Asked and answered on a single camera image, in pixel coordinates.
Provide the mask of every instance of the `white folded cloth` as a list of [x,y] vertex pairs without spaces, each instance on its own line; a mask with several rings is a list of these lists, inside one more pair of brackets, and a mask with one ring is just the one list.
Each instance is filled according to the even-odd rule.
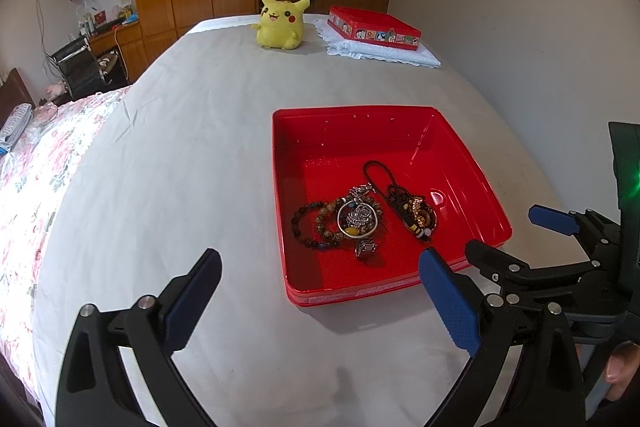
[[345,39],[340,33],[329,26],[326,17],[317,17],[311,22],[316,27],[318,35],[328,44],[327,53],[329,55],[341,55],[350,58],[375,58],[387,62],[402,62],[413,66],[427,66],[428,68],[439,68],[440,61],[431,54],[422,44],[418,45],[416,51],[389,48],[366,42],[352,41]]
[[14,107],[9,118],[0,129],[0,148],[9,152],[27,127],[33,116],[31,104],[21,103]]

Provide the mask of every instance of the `headboard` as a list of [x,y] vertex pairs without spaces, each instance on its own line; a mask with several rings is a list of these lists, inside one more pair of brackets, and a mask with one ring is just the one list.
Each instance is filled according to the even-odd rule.
[[14,107],[25,102],[34,105],[18,70],[14,68],[9,72],[6,82],[0,87],[0,127],[4,125]]

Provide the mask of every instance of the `silver ring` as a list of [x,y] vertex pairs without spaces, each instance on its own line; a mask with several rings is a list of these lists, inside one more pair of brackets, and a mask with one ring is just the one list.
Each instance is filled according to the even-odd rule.
[[369,232],[367,233],[363,233],[362,235],[351,235],[350,233],[346,233],[343,229],[343,227],[340,225],[340,214],[342,213],[342,211],[345,208],[349,208],[348,203],[344,204],[343,206],[340,207],[340,210],[338,210],[338,215],[336,216],[336,221],[338,222],[338,228],[340,229],[340,231],[349,239],[364,239],[365,237],[369,237],[369,235],[371,235],[372,233],[374,233],[376,231],[376,228],[378,227],[378,214],[376,214],[376,210],[375,208],[373,208],[369,203],[362,203],[362,202],[357,202],[355,201],[356,206],[358,206],[359,204],[363,204],[364,206],[368,206],[373,214],[373,218],[375,219],[375,223],[373,225],[373,228],[371,230],[369,230]]

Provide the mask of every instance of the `wooden desk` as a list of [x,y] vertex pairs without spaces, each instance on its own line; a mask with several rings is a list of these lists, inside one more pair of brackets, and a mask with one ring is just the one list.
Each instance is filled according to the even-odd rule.
[[110,30],[106,33],[89,39],[91,51],[95,57],[99,57],[107,50],[120,45],[122,58],[129,71],[129,83],[134,83],[140,75],[149,67],[149,59],[146,55],[145,44],[142,40],[142,31],[140,31],[140,22],[132,22],[124,26],[120,26],[116,30]]

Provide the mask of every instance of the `open red box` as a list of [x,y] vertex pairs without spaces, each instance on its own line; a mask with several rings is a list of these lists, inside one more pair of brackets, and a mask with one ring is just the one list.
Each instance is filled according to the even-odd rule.
[[[353,241],[336,250],[310,250],[291,232],[293,213],[310,201],[346,195],[365,182],[362,166],[378,160],[398,184],[426,197],[437,226],[431,241],[416,239],[379,195],[383,226],[378,250],[367,261],[353,254]],[[372,170],[383,190],[386,178]],[[471,239],[498,247],[511,225],[486,177],[449,123],[433,107],[363,105],[281,109],[273,113],[273,176],[280,253],[290,301],[315,306],[357,299],[419,282],[418,257],[435,247],[459,270],[468,266]],[[301,219],[305,237],[315,236],[311,216]]]

